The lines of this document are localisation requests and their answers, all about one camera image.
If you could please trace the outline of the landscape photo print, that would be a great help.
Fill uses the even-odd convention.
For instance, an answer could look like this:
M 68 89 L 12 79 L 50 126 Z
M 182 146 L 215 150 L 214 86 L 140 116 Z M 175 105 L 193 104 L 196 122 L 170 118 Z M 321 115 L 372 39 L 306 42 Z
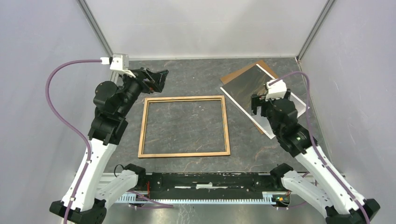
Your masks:
M 309 108 L 286 86 L 283 80 L 278 81 L 263 66 L 258 63 L 250 66 L 239 75 L 225 81 L 220 88 L 226 96 L 256 125 L 260 132 L 270 139 L 274 138 L 272 128 L 262 108 L 268 109 L 267 100 L 280 99 L 281 95 L 289 97 L 301 117 Z

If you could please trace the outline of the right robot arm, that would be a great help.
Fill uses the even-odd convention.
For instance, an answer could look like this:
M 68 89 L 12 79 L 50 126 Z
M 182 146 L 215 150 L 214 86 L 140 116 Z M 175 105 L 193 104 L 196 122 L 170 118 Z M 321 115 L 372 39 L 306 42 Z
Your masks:
M 315 138 L 299 124 L 290 95 L 290 90 L 279 99 L 253 94 L 252 114 L 260 114 L 269 121 L 280 146 L 307 169 L 319 186 L 283 163 L 271 170 L 271 187 L 296 193 L 319 211 L 328 224 L 370 223 L 381 208 L 379 203 L 357 192 L 325 157 Z

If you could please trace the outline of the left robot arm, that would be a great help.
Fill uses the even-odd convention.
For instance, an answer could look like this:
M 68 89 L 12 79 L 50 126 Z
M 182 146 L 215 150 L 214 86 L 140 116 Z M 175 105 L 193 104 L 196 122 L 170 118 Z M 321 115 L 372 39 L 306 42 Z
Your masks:
M 76 224 L 100 224 L 124 193 L 146 186 L 145 169 L 128 164 L 120 175 L 98 189 L 104 169 L 128 125 L 126 116 L 133 104 L 142 93 L 161 92 L 168 73 L 168 70 L 152 72 L 148 68 L 124 70 L 122 85 L 104 81 L 96 87 L 95 117 L 83 138 L 87 145 L 83 160 L 67 193 L 51 203 L 51 213 Z

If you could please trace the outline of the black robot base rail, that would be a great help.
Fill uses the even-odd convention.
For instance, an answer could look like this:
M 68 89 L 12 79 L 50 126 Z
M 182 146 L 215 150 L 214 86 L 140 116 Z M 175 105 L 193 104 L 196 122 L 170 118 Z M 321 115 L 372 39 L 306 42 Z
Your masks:
M 287 192 L 270 173 L 147 173 L 132 190 L 150 199 L 260 199 L 264 192 Z

